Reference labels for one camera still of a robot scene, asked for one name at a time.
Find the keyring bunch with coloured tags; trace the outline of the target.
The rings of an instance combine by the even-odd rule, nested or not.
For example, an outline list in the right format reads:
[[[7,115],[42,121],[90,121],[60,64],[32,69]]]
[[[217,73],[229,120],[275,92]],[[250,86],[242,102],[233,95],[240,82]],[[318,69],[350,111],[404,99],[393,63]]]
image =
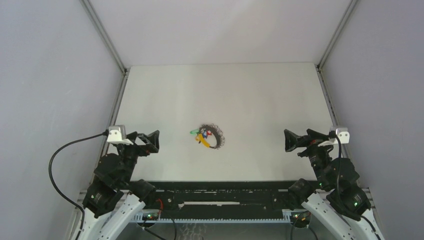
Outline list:
[[[211,131],[212,135],[206,136],[207,131]],[[223,132],[216,124],[201,124],[189,133],[194,136],[198,144],[208,149],[218,150],[225,145]]]

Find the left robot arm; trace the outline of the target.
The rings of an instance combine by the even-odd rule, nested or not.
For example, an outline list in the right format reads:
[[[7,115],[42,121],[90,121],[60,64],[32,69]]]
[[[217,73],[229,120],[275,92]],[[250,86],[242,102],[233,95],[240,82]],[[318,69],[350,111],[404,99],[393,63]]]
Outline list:
[[[127,134],[124,125],[114,125],[106,135],[117,153],[100,158],[82,201],[84,215],[73,240],[115,240],[137,213],[153,207],[157,200],[152,184],[131,179],[138,158],[159,152],[160,131]]]

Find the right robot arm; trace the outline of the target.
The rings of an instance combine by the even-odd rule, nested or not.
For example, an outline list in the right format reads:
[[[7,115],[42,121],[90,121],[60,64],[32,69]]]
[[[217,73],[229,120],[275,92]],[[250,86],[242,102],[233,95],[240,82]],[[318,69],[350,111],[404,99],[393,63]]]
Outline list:
[[[342,156],[342,145],[349,143],[348,128],[332,126],[324,134],[308,128],[305,135],[285,129],[285,151],[308,158],[320,190],[327,192],[322,198],[312,184],[300,178],[288,188],[285,199],[289,209],[304,209],[292,224],[311,214],[338,240],[383,240],[365,191],[358,186],[360,175],[352,161]]]

